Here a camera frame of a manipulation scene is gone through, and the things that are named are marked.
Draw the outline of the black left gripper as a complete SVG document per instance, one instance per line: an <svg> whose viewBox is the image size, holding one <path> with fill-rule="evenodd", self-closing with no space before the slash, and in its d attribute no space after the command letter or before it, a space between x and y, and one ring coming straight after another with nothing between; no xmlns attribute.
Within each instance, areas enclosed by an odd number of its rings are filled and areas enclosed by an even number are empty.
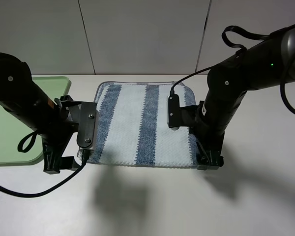
<svg viewBox="0 0 295 236"><path fill-rule="evenodd" d="M62 157L73 133L78 131L81 102L70 95L55 98L56 117L40 131L42 137L44 168L48 174L59 174L61 170L75 170L74 156Z"/></svg>

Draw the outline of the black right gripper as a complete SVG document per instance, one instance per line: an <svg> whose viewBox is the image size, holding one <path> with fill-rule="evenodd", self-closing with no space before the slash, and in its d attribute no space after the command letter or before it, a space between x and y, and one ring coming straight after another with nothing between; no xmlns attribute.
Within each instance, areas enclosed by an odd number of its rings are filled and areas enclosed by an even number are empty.
<svg viewBox="0 0 295 236"><path fill-rule="evenodd" d="M224 134L217 135L202 113L204 101L198 105L181 107L182 124L195 136L199 150L197 154L198 170L218 170L223 166L221 155Z"/></svg>

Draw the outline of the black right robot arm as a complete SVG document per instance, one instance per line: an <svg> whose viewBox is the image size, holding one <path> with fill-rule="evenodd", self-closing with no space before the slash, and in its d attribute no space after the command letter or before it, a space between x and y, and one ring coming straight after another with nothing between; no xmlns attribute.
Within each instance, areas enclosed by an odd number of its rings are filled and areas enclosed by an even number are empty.
<svg viewBox="0 0 295 236"><path fill-rule="evenodd" d="M178 125L196 138L199 170L223 166L225 130L248 91L279 86L284 105L295 115L285 91L286 84L295 82L295 24L268 35L228 26L222 39L236 53L207 68L205 100L179 110Z"/></svg>

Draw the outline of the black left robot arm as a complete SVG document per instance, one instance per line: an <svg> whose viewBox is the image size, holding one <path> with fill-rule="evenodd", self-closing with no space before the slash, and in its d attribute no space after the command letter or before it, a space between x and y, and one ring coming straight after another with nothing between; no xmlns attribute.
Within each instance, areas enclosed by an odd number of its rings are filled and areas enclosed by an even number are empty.
<svg viewBox="0 0 295 236"><path fill-rule="evenodd" d="M32 132L18 144L18 152L27 153L41 136L44 172L58 174L61 170L77 170L80 165L73 156L62 154L74 132L75 122L68 121L69 110L59 99L52 101L32 80L29 66L15 56L0 52L0 105Z"/></svg>

